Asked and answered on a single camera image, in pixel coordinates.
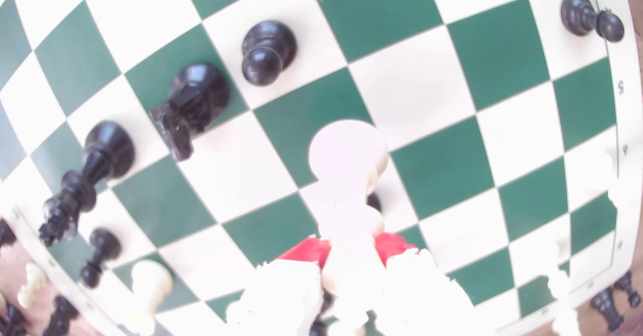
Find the red felt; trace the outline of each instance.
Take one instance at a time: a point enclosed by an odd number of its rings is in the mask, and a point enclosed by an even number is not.
[[[292,249],[287,250],[277,259],[289,259],[291,261],[313,262],[324,268],[328,253],[331,251],[331,243],[327,240],[319,240],[314,237],[306,238]]]
[[[375,249],[377,249],[377,254],[379,258],[386,266],[386,262],[389,258],[397,256],[406,252],[407,249],[417,248],[413,244],[406,244],[406,241],[402,236],[398,236],[395,233],[384,232],[380,234],[375,239]]]

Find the chessboard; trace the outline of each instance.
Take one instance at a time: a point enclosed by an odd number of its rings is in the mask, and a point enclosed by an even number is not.
[[[569,33],[562,0],[4,0],[3,215],[105,335],[129,334],[124,305],[141,259],[175,280],[156,335],[215,333],[255,266],[317,233],[314,134],[363,120],[390,151],[375,188],[386,230],[429,249],[500,335],[522,334],[561,307],[528,254],[559,246],[575,306],[628,270],[637,237],[633,23],[627,0],[590,1],[621,18],[622,41]],[[242,74],[242,42],[269,19],[292,29],[298,52],[257,87]],[[175,162],[149,111],[194,62],[220,69],[231,97],[192,157]],[[42,204],[81,168],[84,139],[104,119],[131,135],[133,168],[98,186],[75,239],[45,248]],[[610,201],[597,154],[613,159],[627,206]],[[123,252],[90,290],[79,270],[98,226]]]

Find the chess piece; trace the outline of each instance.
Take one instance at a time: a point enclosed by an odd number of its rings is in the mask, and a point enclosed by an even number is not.
[[[101,264],[116,259],[120,255],[122,247],[116,236],[105,228],[94,229],[89,237],[89,243],[94,254],[80,270],[80,277],[87,287],[96,288],[103,273]]]
[[[49,282],[43,269],[34,262],[29,262],[24,267],[27,274],[27,283],[20,286],[18,291],[18,304],[24,309],[31,307],[35,292]]]
[[[151,259],[137,262],[132,268],[134,309],[125,321],[130,332],[152,336],[156,329],[154,315],[159,303],[172,290],[172,274],[162,264]]]
[[[20,310],[10,303],[6,305],[6,320],[7,324],[4,327],[4,332],[2,332],[2,335],[22,336],[25,334],[24,324],[26,324],[27,321]]]
[[[565,28],[577,36],[585,36],[596,29],[599,36],[609,42],[623,39],[623,22],[612,12],[594,11],[590,0],[563,0],[561,19]]]
[[[47,247],[76,236],[80,212],[96,205],[94,186],[127,173],[134,163],[134,144],[117,123],[103,121],[87,135],[82,162],[82,172],[65,173],[60,182],[62,190],[44,203],[46,223],[39,231]]]
[[[228,105],[230,90],[223,74],[209,64],[191,64],[170,85],[169,99],[150,111],[175,161],[192,155],[190,136],[205,131]]]
[[[4,245],[13,245],[15,234],[4,219],[0,219],[0,247]]]
[[[623,317],[616,311],[612,290],[607,288],[591,299],[591,307],[598,310],[608,324],[608,330],[613,332],[623,323]]]
[[[310,336],[326,336],[327,326],[322,320],[317,319],[310,327]]]
[[[321,282],[337,296],[334,315],[341,325],[359,330],[376,301],[384,266],[374,238],[384,230],[382,215],[366,205],[388,162],[388,150],[375,127],[358,120],[340,120],[320,129],[312,139],[309,163],[319,180],[323,200],[315,217],[319,233],[332,249]]]
[[[628,271],[620,280],[616,281],[614,287],[628,293],[628,301],[632,308],[638,307],[641,303],[641,297],[632,289],[632,272]]]
[[[272,84],[297,52],[293,32],[281,22],[265,20],[245,35],[241,69],[253,85]]]
[[[55,310],[43,336],[65,336],[69,333],[69,322],[78,317],[78,311],[65,297],[60,295],[53,299],[53,306]]]

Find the black pawn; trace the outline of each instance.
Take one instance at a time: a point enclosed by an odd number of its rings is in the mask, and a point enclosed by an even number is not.
[[[62,296],[56,296],[53,306],[55,311],[49,320],[47,329],[43,332],[43,336],[65,336],[69,333],[69,321],[78,317],[78,311]]]
[[[610,332],[619,328],[623,323],[623,317],[616,311],[612,290],[610,288],[594,296],[594,298],[591,299],[591,306],[605,317]]]
[[[24,324],[26,324],[27,321],[20,310],[10,303],[6,305],[6,319],[7,324],[4,327],[2,335],[19,336],[25,334]]]
[[[94,186],[123,176],[134,163],[134,144],[115,122],[103,121],[89,132],[82,153],[82,172],[71,170],[62,176],[61,191],[45,201],[45,224],[40,238],[47,247],[76,236],[80,212],[96,205]]]
[[[175,161],[192,155],[190,137],[204,132],[229,99],[228,81],[209,64],[191,64],[174,77],[170,98],[152,109],[150,116]]]
[[[596,13],[590,0],[563,0],[561,19],[567,30],[577,36],[585,36],[596,29],[599,36],[609,42],[619,42],[625,33],[623,22],[615,14]]]
[[[310,336],[326,336],[327,330],[326,323],[317,319],[310,326]]]
[[[370,193],[370,195],[366,199],[366,205],[369,205],[377,209],[378,212],[382,213],[382,203],[379,201],[379,196],[377,196],[377,194]]]
[[[628,292],[628,301],[630,301],[630,306],[632,308],[638,307],[641,303],[641,297],[639,294],[632,289],[632,272],[628,271],[623,278],[616,281],[614,286],[622,291]]]
[[[292,63],[297,52],[293,32],[276,20],[265,20],[250,29],[243,40],[245,79],[253,85],[272,84]]]
[[[0,219],[0,247],[12,245],[15,242],[15,234],[4,219]]]
[[[96,288],[103,273],[101,264],[111,259],[116,259],[122,247],[116,236],[105,228],[96,228],[89,237],[94,255],[87,260],[80,270],[83,283],[89,288]]]

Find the white pawn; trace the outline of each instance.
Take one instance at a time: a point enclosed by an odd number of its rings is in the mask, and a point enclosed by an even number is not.
[[[359,332],[381,295],[384,265],[374,238],[384,230],[381,214],[366,205],[388,163],[379,131],[358,120],[340,120],[320,129],[312,139],[309,164],[319,180],[323,206],[316,210],[319,233],[332,250],[321,283],[336,295],[334,312],[342,332]]]
[[[154,314],[159,303],[172,290],[174,280],[162,264],[144,259],[132,268],[134,309],[125,327],[141,336],[152,336],[156,328]]]
[[[49,282],[47,275],[34,262],[29,262],[24,267],[27,273],[27,283],[20,286],[18,291],[18,304],[27,309],[35,299],[35,292]]]

